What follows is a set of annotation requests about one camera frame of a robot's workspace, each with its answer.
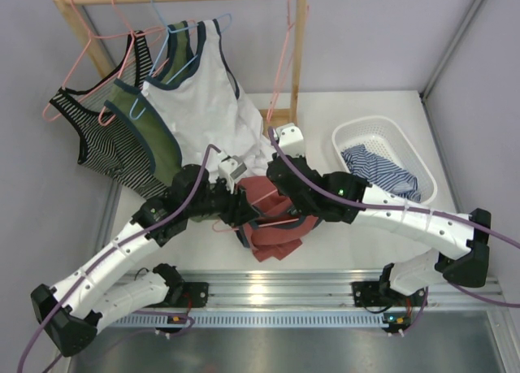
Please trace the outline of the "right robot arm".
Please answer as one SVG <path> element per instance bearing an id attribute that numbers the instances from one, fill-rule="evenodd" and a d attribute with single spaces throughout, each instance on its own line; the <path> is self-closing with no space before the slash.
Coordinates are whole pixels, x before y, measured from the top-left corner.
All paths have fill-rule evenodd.
<path id="1" fill-rule="evenodd" d="M 379 277 L 379 295 L 389 305 L 432 284 L 480 288 L 489 267 L 491 215 L 476 209 L 468 215 L 438 215 L 435 210 L 384 191 L 350 173 L 320 175 L 303 157 L 276 155 L 266 174 L 296 211 L 329 223 L 379 228 L 428 246 L 404 262 L 386 265 Z"/>

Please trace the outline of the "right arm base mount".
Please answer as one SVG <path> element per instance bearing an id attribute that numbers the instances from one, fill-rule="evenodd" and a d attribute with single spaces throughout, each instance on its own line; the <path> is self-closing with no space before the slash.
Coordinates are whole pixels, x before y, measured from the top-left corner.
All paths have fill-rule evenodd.
<path id="1" fill-rule="evenodd" d="M 390 263 L 383 268 L 377 281 L 364 280 L 351 284 L 354 305 L 362 307 L 374 314 L 381 314 L 394 307 L 420 307 L 426 298 L 426 290 L 419 289 L 406 296 L 390 289 L 390 272 L 395 264 Z"/>

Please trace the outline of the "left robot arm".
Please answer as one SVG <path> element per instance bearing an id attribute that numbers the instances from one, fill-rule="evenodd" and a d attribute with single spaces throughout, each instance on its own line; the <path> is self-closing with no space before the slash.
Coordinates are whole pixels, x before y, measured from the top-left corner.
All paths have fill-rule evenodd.
<path id="1" fill-rule="evenodd" d="M 146 200 L 84 266 L 53 286 L 41 284 L 32 291 L 37 320 L 64 357 L 80 353 L 104 328 L 134 311 L 181 301 L 184 280 L 172 265 L 158 264 L 125 286 L 116 282 L 182 233 L 192 218 L 216 215 L 231 227 L 254 219 L 257 211 L 236 185 L 245 170 L 243 163 L 227 158 L 218 166 L 217 180 L 210 183 L 204 167 L 182 167 L 171 186 Z"/>

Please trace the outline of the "red tank top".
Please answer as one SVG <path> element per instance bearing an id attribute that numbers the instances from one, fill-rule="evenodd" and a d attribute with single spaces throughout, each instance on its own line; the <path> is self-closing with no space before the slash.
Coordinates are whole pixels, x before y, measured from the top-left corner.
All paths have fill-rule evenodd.
<path id="1" fill-rule="evenodd" d="M 265 176 L 246 177 L 239 182 L 239 186 L 245 189 L 251 204 L 257 198 L 276 189 Z M 283 260 L 302 245 L 302 237 L 321 223 L 321 219 L 317 217 L 298 213 L 293 208 L 291 200 L 279 194 L 278 190 L 253 206 L 258 210 L 259 216 L 239 226 L 235 234 L 241 244 L 249 249 L 259 262 L 269 258 Z M 264 217 L 267 217 L 268 221 L 291 218 L 298 218 L 298 221 L 260 228 L 259 224 Z"/>

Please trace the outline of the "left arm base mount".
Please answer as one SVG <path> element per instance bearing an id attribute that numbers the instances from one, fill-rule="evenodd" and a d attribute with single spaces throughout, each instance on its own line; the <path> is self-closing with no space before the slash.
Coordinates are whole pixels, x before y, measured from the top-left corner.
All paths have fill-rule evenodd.
<path id="1" fill-rule="evenodd" d="M 187 281 L 166 263 L 154 267 L 134 280 L 139 291 L 146 293 L 149 308 L 203 308 L 209 295 L 207 282 Z"/>

